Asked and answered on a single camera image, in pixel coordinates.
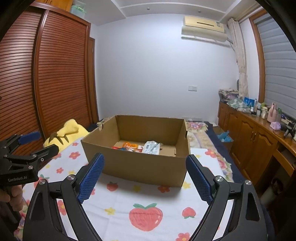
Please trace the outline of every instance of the hand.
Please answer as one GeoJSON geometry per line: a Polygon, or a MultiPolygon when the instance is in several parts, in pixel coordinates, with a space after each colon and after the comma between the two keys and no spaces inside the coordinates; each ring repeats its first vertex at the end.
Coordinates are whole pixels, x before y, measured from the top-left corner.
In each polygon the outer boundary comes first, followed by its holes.
{"type": "Polygon", "coordinates": [[[14,211],[21,211],[24,205],[22,199],[22,185],[13,186],[11,188],[12,197],[10,197],[7,192],[0,189],[0,201],[9,202],[14,211]]]}

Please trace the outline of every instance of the metal screw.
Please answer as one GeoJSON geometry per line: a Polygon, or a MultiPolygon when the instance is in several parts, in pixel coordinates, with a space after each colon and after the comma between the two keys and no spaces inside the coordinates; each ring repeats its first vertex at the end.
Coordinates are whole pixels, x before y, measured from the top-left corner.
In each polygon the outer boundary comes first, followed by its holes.
{"type": "Polygon", "coordinates": [[[38,183],[39,183],[40,185],[43,185],[45,182],[46,182],[45,179],[41,179],[38,183]]]}
{"type": "Polygon", "coordinates": [[[250,180],[245,180],[245,184],[247,184],[248,186],[251,186],[252,182],[250,180]]]}
{"type": "Polygon", "coordinates": [[[73,180],[74,178],[75,178],[75,175],[74,174],[71,174],[71,175],[67,176],[67,179],[69,181],[73,180]]]}
{"type": "Polygon", "coordinates": [[[215,179],[216,179],[217,182],[222,182],[223,181],[223,177],[221,177],[221,176],[217,176],[217,177],[215,177],[215,179]]]}

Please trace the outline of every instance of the window blind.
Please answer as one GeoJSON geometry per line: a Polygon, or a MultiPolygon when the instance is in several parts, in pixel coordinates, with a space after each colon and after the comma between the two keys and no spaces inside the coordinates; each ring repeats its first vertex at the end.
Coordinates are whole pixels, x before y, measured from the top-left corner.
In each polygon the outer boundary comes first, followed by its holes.
{"type": "Polygon", "coordinates": [[[257,24],[265,60],[265,103],[277,104],[296,118],[296,52],[288,38],[269,15],[254,20],[257,24]]]}

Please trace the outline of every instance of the wall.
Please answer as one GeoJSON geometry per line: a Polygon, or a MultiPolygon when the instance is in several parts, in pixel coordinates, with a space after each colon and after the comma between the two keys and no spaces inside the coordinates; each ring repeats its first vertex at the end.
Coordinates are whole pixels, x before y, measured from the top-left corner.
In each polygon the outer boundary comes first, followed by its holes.
{"type": "Polygon", "coordinates": [[[259,60],[256,41],[249,19],[240,23],[247,59],[247,79],[249,86],[249,98],[258,99],[259,96],[259,60]]]}
{"type": "Polygon", "coordinates": [[[128,114],[215,120],[218,90],[235,88],[235,53],[181,39],[183,15],[150,14],[98,27],[99,116],[128,114]],[[188,85],[197,86],[189,92],[188,85]]]}

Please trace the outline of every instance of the curtain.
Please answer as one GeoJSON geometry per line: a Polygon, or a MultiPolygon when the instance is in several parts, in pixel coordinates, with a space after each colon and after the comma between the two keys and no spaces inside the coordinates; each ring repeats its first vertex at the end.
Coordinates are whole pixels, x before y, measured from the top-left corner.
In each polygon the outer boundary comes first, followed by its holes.
{"type": "Polygon", "coordinates": [[[239,67],[239,97],[248,97],[247,61],[242,31],[239,23],[233,18],[229,19],[228,27],[233,41],[233,48],[237,56],[237,65],[239,67]]]}

